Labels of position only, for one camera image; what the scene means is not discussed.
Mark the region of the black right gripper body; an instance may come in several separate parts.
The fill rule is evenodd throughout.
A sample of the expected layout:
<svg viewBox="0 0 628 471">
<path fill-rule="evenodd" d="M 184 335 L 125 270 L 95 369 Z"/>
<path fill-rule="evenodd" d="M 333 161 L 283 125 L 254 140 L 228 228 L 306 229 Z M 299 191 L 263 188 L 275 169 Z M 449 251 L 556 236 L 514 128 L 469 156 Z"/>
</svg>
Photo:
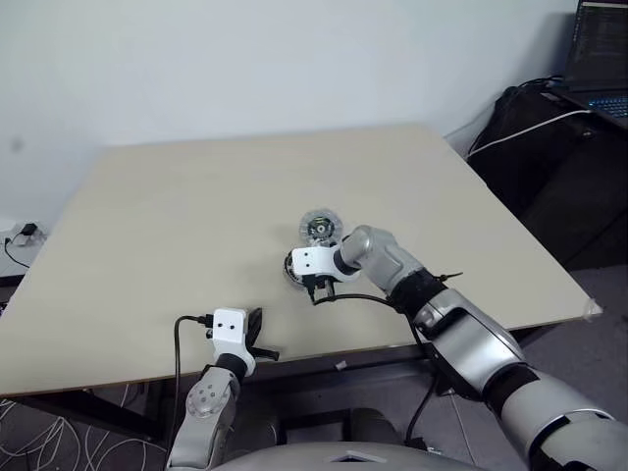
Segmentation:
<svg viewBox="0 0 628 471">
<path fill-rule="evenodd" d="M 322 290 L 325 297 L 334 297 L 336 295 L 336 282 L 334 277 L 327 275 L 304 275 L 301 277 L 301 283 L 310 297 L 315 297 L 317 290 Z"/>
</svg>

